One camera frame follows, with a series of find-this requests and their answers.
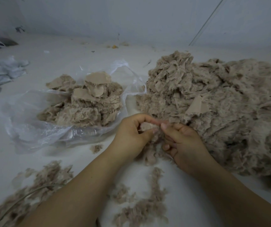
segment right hand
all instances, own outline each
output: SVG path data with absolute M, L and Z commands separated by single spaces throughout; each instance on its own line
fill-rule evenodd
M 217 162 L 194 129 L 180 123 L 162 123 L 161 129 L 165 133 L 162 148 L 181 170 L 197 178 L 217 167 Z

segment clear plastic bag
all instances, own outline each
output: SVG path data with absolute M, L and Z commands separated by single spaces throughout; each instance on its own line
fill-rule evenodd
M 14 95 L 0 101 L 0 119 L 10 138 L 14 141 L 19 154 L 32 153 L 56 142 L 65 144 L 92 143 L 104 139 L 106 133 L 113 130 L 121 120 L 128 116 L 126 97 L 146 93 L 142 86 L 144 81 L 133 72 L 126 61 L 115 61 L 108 69 L 113 82 L 123 86 L 121 100 L 123 107 L 116 119 L 107 127 L 63 127 L 49 122 L 39 121 L 37 114 L 51 103 L 57 103 L 67 97 L 67 93 L 55 90 L 30 90 L 24 94 Z M 89 73 L 81 70 L 72 76 L 76 81 L 84 79 Z

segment white floor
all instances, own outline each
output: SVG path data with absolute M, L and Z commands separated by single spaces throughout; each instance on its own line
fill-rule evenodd
M 271 52 L 265 51 L 231 51 L 225 49 L 211 49 L 201 47 L 152 47 L 144 45 L 119 46 L 118 41 L 104 44 L 95 43 L 89 38 L 57 37 L 46 35 L 15 34 L 13 36 L 19 45 L 0 49 L 0 58 L 14 55 L 17 60 L 27 59 L 27 74 L 15 79 L 12 83 L 2 85 L 0 98 L 29 89 L 45 89 L 45 83 L 63 73 L 74 75 L 80 65 L 88 70 L 105 67 L 115 59 L 124 58 L 130 67 L 144 80 L 147 72 L 154 68 L 156 61 L 162 55 L 168 55 L 175 50 L 188 50 L 194 55 L 194 61 L 206 61 L 210 58 L 220 58 L 224 61 L 256 58 L 271 63 Z M 107 45 L 117 45 L 118 49 L 106 48 Z M 128 99 L 130 114 L 135 113 L 135 101 Z M 103 144 L 109 145 L 113 135 Z M 75 146 L 69 149 L 44 148 L 34 154 L 17 155 L 4 127 L 0 124 L 0 202 L 14 192 L 11 180 L 18 172 L 26 168 L 41 169 L 52 160 L 62 160 L 62 165 L 73 164 L 75 174 L 89 164 L 96 155 L 89 150 L 89 145 Z M 218 217 L 197 182 L 178 168 L 167 162 L 158 164 L 164 170 L 161 186 L 166 187 L 169 194 L 166 196 L 169 226 L 219 226 Z M 149 173 L 152 168 L 138 163 L 126 166 L 118 175 L 116 181 L 123 182 L 131 187 L 131 192 L 146 197 L 149 193 Z M 257 179 L 240 177 L 241 181 L 254 192 L 271 202 L 271 192 L 263 190 Z M 120 207 L 108 202 L 100 219 L 103 227 L 112 226 L 113 215 Z M 156 221 L 152 226 L 167 226 Z

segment forearm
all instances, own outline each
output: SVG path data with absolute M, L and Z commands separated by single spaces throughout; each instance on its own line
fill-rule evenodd
M 107 191 L 122 165 L 123 162 L 106 149 L 19 227 L 93 226 Z
M 271 204 L 216 165 L 198 176 L 226 226 L 271 226 Z

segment fingernail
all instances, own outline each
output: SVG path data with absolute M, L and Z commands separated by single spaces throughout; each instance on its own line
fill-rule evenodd
M 153 134 L 157 133 L 158 130 L 159 130 L 158 128 L 154 128 L 154 129 L 153 129 Z
M 169 144 L 164 145 L 164 149 L 168 150 L 170 148 Z
M 164 129 L 164 130 L 167 129 L 167 124 L 162 123 L 162 124 L 161 124 L 161 128 Z

